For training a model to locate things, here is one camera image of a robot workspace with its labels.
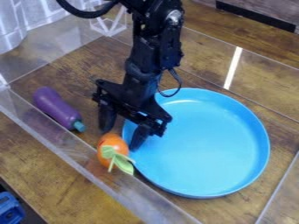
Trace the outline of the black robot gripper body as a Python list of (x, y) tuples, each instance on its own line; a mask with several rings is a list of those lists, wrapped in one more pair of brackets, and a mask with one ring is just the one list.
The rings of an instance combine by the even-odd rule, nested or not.
[(166, 123), (172, 120), (154, 101), (157, 83), (161, 72), (144, 73), (140, 67), (128, 60), (125, 62), (125, 76), (121, 84), (108, 80), (96, 80), (97, 91), (92, 100), (97, 105), (110, 105), (116, 115), (126, 120), (150, 127), (150, 135), (158, 137), (164, 134)]

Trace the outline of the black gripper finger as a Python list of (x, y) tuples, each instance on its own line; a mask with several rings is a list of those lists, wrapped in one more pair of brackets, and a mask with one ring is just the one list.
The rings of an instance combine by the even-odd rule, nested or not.
[(110, 105), (100, 105), (97, 111), (98, 129), (102, 133), (112, 130), (117, 118), (117, 112)]
[(145, 142), (145, 139), (150, 135), (150, 127), (146, 124), (140, 124), (133, 132), (130, 143), (129, 143), (129, 150), (136, 151), (141, 144)]

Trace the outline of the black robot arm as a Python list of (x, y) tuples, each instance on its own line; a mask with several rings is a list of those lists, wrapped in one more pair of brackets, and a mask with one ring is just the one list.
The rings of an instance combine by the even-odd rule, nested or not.
[(137, 125), (129, 149), (136, 150), (145, 139), (161, 136), (172, 117), (154, 100), (162, 72), (176, 74), (182, 57), (181, 0), (117, 0), (132, 14), (133, 46), (125, 60), (125, 76), (120, 84), (96, 80), (92, 100), (98, 106), (98, 128), (109, 132), (116, 117)]

